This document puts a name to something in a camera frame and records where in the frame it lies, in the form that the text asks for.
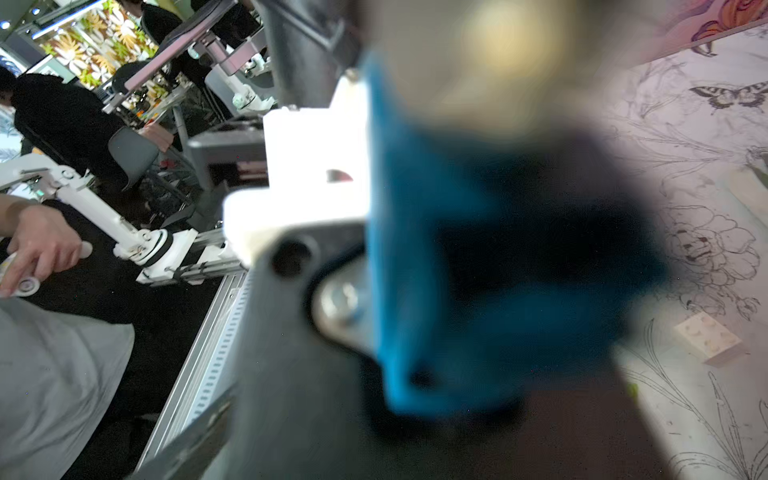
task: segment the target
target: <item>perforated metal strip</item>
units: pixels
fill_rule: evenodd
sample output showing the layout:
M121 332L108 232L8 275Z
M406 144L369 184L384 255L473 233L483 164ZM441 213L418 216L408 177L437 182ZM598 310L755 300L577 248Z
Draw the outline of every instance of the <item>perforated metal strip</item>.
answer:
M242 287L237 293L231 310L227 316L227 323L221 330L214 354L210 357L205 376L197 388L192 407L184 422L184 428L191 424L206 408L215 400L217 385L222 378L227 358L234 350L233 345L240 327L240 321L245 314L245 307L250 294L250 275L246 275Z

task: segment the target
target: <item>table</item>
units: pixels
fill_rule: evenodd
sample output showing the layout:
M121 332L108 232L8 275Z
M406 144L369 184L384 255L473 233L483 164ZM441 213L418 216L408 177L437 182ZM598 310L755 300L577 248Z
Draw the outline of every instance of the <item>table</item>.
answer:
M141 120L159 121L160 117L165 115L165 113L168 112L169 109L172 109L173 107L180 105L181 102L184 101L184 98L187 96L187 93L191 88L192 88L191 84L187 86L179 85L178 87L174 88L171 93L169 93L168 95L163 97L162 100L160 100L160 103L158 103L157 105L155 105L154 107L146 111L141 116L142 117Z
M605 90L605 137L652 196L674 281L639 299L616 359L679 478L760 478L768 468L768 227L729 191L766 165L768 26L633 68ZM704 310L747 345L705 366L672 327Z

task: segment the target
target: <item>human hand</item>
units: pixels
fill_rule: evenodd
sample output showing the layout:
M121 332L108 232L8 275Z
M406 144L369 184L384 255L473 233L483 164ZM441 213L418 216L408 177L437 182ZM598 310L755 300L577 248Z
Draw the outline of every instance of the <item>human hand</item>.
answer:
M82 240L56 209L43 205L26 207L18 215L9 253L16 253L0 282L0 296L11 296L19 281L33 276L40 281L62 272L80 260Z

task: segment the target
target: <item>gray chair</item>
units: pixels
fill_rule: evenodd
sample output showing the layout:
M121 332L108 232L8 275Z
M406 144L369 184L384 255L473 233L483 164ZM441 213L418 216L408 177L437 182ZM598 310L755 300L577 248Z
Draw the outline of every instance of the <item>gray chair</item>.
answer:
M123 191L133 187L142 177L147 177L168 190L184 205L193 204L189 197L167 182L152 168L160 154L160 149L152 141L142 137L130 127L122 127L109 139L107 148L115 163L123 169L128 177Z

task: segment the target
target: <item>flower drawing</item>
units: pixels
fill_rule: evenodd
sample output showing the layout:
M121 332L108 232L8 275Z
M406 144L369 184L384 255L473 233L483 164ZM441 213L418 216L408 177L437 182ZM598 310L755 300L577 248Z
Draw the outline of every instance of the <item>flower drawing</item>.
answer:
M84 69L88 68L88 65L81 60L85 50L77 39L68 33L62 33L56 35L54 40L56 40L54 50L58 54L56 59L62 65L69 67L72 73L76 75L79 75Z
M760 255L754 235L736 221L707 207L670 207L659 213L666 232L667 256L676 267L674 295L686 308L724 315L726 302L752 320L760 302L743 298L733 286L757 275Z

